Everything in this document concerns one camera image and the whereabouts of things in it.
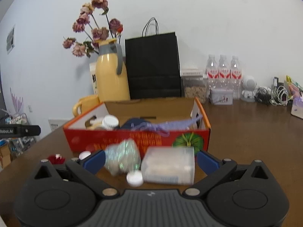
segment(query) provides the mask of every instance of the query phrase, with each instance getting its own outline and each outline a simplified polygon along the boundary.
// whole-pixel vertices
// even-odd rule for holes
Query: crumpled plastic wrapper
[[[138,170],[141,165],[139,149],[133,139],[109,145],[105,150],[105,168],[113,176]]]

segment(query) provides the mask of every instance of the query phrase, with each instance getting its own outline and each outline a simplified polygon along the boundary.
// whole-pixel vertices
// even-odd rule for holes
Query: pitcher
[[[96,81],[100,102],[130,100],[122,48],[117,39],[99,40]]]

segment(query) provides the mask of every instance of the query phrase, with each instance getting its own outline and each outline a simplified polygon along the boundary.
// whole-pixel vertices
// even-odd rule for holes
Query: triangular hole
[[[266,175],[265,171],[261,166],[256,166],[251,176],[255,178],[268,179],[268,176]]]
[[[35,176],[35,179],[41,179],[41,178],[47,178],[47,177],[51,177],[51,174],[47,168],[47,166],[42,166],[38,173]]]

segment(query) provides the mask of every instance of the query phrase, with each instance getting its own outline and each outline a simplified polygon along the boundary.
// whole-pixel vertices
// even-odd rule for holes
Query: green pumpkin picture
[[[196,133],[183,133],[172,143],[172,147],[194,147],[194,154],[203,149],[204,139]]]

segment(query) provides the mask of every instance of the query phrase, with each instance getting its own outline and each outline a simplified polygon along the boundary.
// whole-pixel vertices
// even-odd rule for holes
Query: bouquet of dried flowers
[[[72,51],[73,55],[76,57],[82,57],[86,54],[86,56],[90,58],[92,53],[99,53],[98,41],[106,40],[109,37],[109,32],[111,33],[112,38],[117,38],[117,40],[119,39],[120,43],[123,25],[115,18],[109,21],[109,18],[107,17],[107,13],[109,11],[108,4],[108,0],[91,0],[91,3],[83,4],[80,10],[79,18],[74,22],[72,28],[76,33],[86,33],[88,38],[90,38],[90,41],[85,40],[83,43],[80,43],[76,40],[76,38],[68,37],[64,38],[63,47],[69,49],[72,45],[74,45]],[[98,26],[96,19],[93,16],[93,12],[96,8],[103,9],[103,13],[101,15],[106,16],[109,30],[106,28],[106,26],[101,28]],[[90,18],[93,18],[96,28],[92,28]],[[91,36],[85,30],[87,25],[91,29]]]

